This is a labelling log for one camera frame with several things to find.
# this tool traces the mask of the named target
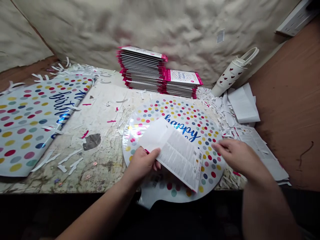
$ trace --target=white wall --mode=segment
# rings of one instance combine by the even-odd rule
[[[132,45],[165,53],[168,68],[197,71],[212,84],[236,55],[257,46],[257,63],[283,42],[274,31],[299,0],[14,2],[60,57],[119,70],[116,48]]]
[[[12,2],[0,1],[0,72],[52,55]]]

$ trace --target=worn table surface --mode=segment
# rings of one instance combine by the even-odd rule
[[[111,81],[112,83],[103,84],[100,82],[101,80],[104,82]],[[122,134],[127,120],[135,108],[150,100],[150,93],[144,93],[143,96],[144,100],[142,100],[139,92],[128,89],[118,72],[107,77],[101,76],[78,106],[81,111],[72,114],[62,129],[64,134],[56,137],[39,163],[51,150],[54,150],[52,156],[58,153],[61,153],[61,155],[34,173],[30,173],[26,178],[0,178],[0,193],[105,192],[120,180],[126,169],[122,154]],[[153,99],[162,96],[159,93],[152,93]],[[125,98],[128,98],[129,101],[110,103],[109,107],[106,106],[108,101],[121,101]],[[195,100],[195,105],[203,107],[198,100]],[[206,110],[206,114],[218,124],[217,118],[219,116],[214,113],[213,108]],[[116,122],[107,123],[109,120],[116,120]],[[100,134],[101,142],[93,149],[85,151],[81,137],[87,130],[89,131],[87,137]],[[82,151],[68,160],[68,164],[66,164],[67,172],[63,173],[57,168],[58,162],[77,149],[82,149]],[[69,165],[81,157],[84,159],[78,164],[76,170],[68,175],[71,169]],[[224,171],[224,176],[230,178],[230,171],[227,168]],[[241,182],[239,185],[240,188],[243,188],[244,180],[241,179],[238,182]],[[234,184],[229,184],[227,181],[226,183],[229,185],[229,189],[236,189]],[[215,189],[227,188],[217,185]]]

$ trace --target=dark floor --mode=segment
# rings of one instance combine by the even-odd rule
[[[320,239],[320,193],[283,189],[298,224]],[[2,223],[0,239],[38,240],[56,237],[84,212],[100,194],[74,195],[2,195],[0,196]],[[242,191],[213,191],[191,203],[167,204],[157,202],[154,209],[180,211],[180,215],[193,214],[195,221],[208,230],[215,239],[242,239]],[[134,201],[120,224],[130,226],[149,212]]]

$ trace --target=instruction sheet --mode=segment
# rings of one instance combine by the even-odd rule
[[[273,155],[253,127],[236,126],[235,129],[240,140],[253,148],[276,181],[281,181],[289,177],[280,165],[278,159]]]
[[[148,152],[160,147],[157,160],[191,190],[198,191],[203,154],[164,118],[156,120],[139,143]]]

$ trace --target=pink packaging label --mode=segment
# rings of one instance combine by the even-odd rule
[[[198,73],[167,69],[167,81],[202,85]]]

